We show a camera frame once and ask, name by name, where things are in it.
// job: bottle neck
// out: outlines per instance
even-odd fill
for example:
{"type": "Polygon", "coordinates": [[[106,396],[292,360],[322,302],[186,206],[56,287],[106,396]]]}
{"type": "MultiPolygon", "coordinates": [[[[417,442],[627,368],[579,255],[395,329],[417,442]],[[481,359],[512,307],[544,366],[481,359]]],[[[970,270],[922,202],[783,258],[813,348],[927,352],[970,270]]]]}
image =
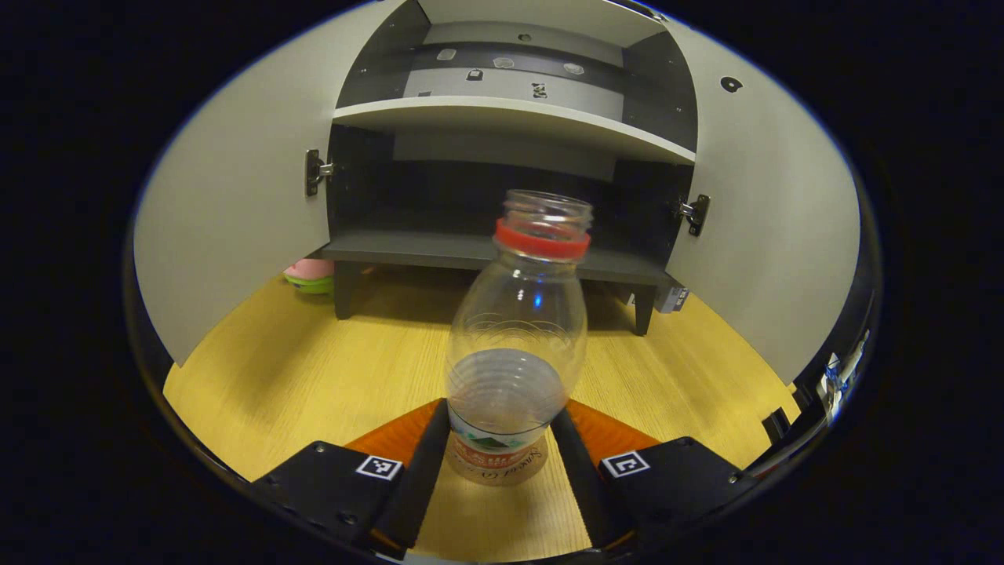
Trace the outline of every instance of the bottle neck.
{"type": "Polygon", "coordinates": [[[520,253],[503,245],[498,247],[499,255],[496,260],[513,273],[519,271],[520,275],[547,277],[575,275],[574,261],[555,261],[520,253]]]}
{"type": "Polygon", "coordinates": [[[585,256],[589,203],[532,190],[509,190],[506,197],[505,215],[495,223],[499,249],[539,262],[576,263],[585,256]]]}

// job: sticker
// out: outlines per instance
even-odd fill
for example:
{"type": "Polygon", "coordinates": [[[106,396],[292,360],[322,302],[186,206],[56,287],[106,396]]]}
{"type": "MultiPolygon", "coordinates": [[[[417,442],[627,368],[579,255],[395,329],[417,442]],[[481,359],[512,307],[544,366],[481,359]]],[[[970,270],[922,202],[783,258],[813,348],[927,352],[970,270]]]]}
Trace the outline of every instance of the sticker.
{"type": "Polygon", "coordinates": [[[486,454],[483,451],[471,449],[459,439],[453,443],[453,452],[461,461],[481,469],[491,470],[505,469],[518,464],[532,448],[532,446],[524,448],[513,454],[486,454]]]}
{"type": "Polygon", "coordinates": [[[482,465],[480,461],[467,460],[460,451],[454,451],[450,456],[452,456],[451,461],[459,464],[462,471],[479,476],[480,479],[485,481],[495,481],[518,475],[524,470],[535,467],[534,464],[539,465],[543,463],[544,459],[544,455],[535,447],[527,448],[525,452],[518,454],[518,458],[512,459],[510,465],[501,467],[497,465],[482,465]]]}
{"type": "Polygon", "coordinates": [[[610,472],[610,475],[614,479],[652,469],[649,467],[649,464],[645,463],[642,456],[638,455],[638,452],[628,452],[626,454],[606,458],[603,460],[603,465],[606,466],[607,471],[610,472]]]}
{"type": "Polygon", "coordinates": [[[401,462],[369,456],[366,458],[366,461],[362,462],[362,465],[355,470],[355,473],[365,475],[366,477],[383,479],[384,481],[391,481],[394,479],[394,476],[398,475],[398,472],[401,471],[401,462]]]}
{"type": "Polygon", "coordinates": [[[450,414],[450,428],[468,448],[482,454],[514,454],[536,442],[547,428],[545,423],[520,434],[491,434],[468,423],[449,403],[447,408],[450,414]]]}

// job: open cabinet door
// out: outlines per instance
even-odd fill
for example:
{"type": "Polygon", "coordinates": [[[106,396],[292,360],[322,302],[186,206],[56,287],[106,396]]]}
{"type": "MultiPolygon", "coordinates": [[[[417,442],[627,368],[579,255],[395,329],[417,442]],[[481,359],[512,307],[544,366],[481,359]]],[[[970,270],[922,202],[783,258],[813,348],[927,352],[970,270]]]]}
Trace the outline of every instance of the open cabinet door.
{"type": "Polygon", "coordinates": [[[686,24],[666,25],[697,94],[690,200],[711,199],[700,236],[683,222],[667,272],[788,384],[826,339],[850,290],[860,236],[851,171],[777,82],[686,24]]]}
{"type": "Polygon", "coordinates": [[[133,249],[144,303],[179,365],[265,281],[328,241],[323,185],[304,190],[305,155],[326,159],[345,75],[402,3],[359,6],[267,54],[217,91],[157,164],[133,249]]]}

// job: green object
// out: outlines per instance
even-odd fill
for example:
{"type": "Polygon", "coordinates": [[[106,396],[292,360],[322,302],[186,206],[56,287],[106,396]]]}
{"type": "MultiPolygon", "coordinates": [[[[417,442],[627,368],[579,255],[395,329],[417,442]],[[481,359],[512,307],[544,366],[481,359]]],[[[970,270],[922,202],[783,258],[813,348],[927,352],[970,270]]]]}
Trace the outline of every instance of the green object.
{"type": "Polygon", "coordinates": [[[316,280],[306,280],[283,273],[289,284],[297,291],[307,295],[330,295],[334,292],[334,277],[325,276],[316,280]]]}
{"type": "Polygon", "coordinates": [[[490,450],[504,450],[508,448],[508,446],[502,444],[501,442],[495,440],[494,438],[479,438],[478,440],[474,440],[473,442],[478,446],[481,446],[482,448],[488,448],[490,450]]]}

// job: door hinge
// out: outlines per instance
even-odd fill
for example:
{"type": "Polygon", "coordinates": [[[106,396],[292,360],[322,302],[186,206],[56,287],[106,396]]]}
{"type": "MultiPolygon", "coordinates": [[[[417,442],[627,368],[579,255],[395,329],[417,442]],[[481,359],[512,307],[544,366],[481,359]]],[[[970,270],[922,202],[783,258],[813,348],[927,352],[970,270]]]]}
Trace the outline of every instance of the door hinge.
{"type": "Polygon", "coordinates": [[[704,194],[699,195],[697,201],[690,204],[681,198],[673,208],[673,215],[687,218],[687,222],[691,224],[690,234],[698,237],[701,235],[701,228],[704,227],[704,221],[708,217],[709,207],[711,207],[711,198],[704,194]]]}
{"type": "Polygon", "coordinates": [[[311,196],[317,195],[317,185],[320,184],[320,179],[324,177],[330,177],[334,174],[334,164],[328,163],[324,164],[320,160],[320,152],[316,149],[310,149],[307,151],[306,162],[304,164],[303,170],[303,193],[309,198],[311,196]]]}

